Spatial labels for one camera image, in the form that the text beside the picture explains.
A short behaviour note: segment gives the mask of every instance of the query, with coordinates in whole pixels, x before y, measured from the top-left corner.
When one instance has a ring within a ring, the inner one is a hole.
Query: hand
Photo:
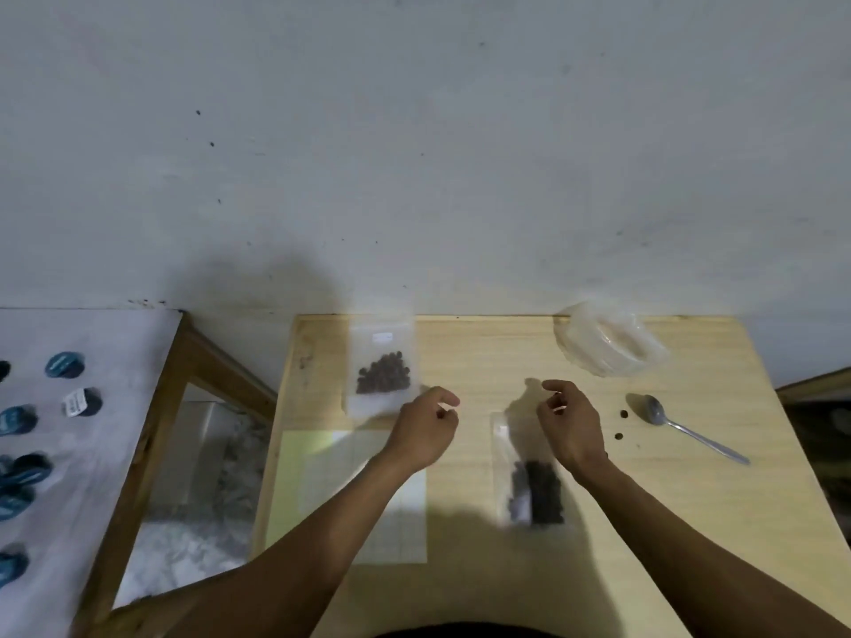
[[[553,455],[582,482],[589,471],[609,462],[602,442],[600,415],[573,383],[545,380],[542,385],[556,394],[538,405],[540,426]]]
[[[457,407],[461,399],[448,389],[432,387],[405,403],[381,451],[411,475],[440,459],[455,436],[458,413],[444,410],[440,403]]]

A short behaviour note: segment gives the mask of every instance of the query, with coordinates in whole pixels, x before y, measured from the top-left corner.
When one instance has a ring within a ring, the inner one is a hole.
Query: white price tag
[[[77,416],[86,409],[86,394],[82,387],[74,389],[68,396],[62,399],[62,410],[67,417]]]

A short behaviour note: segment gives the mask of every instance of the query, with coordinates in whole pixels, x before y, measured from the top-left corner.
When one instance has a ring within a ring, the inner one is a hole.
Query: spoon handle
[[[687,428],[685,425],[680,425],[679,423],[674,423],[673,421],[668,421],[668,425],[673,428],[677,428],[681,432],[685,432],[687,435],[691,436],[693,439],[697,439],[704,445],[711,447],[713,450],[720,452],[725,457],[732,459],[733,461],[738,461],[739,463],[743,463],[744,465],[750,465],[750,459],[744,455],[739,454],[736,450],[731,450],[727,446],[723,446],[720,443],[712,439],[707,439],[705,436],[698,434],[697,432],[692,431]]]

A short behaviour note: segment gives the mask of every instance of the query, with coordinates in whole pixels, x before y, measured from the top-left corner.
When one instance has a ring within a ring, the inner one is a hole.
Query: gray wall
[[[186,308],[271,383],[258,354],[292,313],[599,293],[745,316],[779,383],[834,369],[849,20],[851,0],[2,0],[0,303]],[[800,327],[821,338],[790,347]]]

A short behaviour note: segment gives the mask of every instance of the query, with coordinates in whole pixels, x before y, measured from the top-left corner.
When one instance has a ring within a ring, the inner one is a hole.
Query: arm
[[[600,416],[576,385],[555,391],[538,419],[556,459],[594,497],[694,636],[851,638],[809,600],[698,533],[617,469],[603,448]]]
[[[452,392],[408,403],[381,452],[346,487],[200,600],[168,638],[308,636],[399,487],[437,461],[458,426]]]

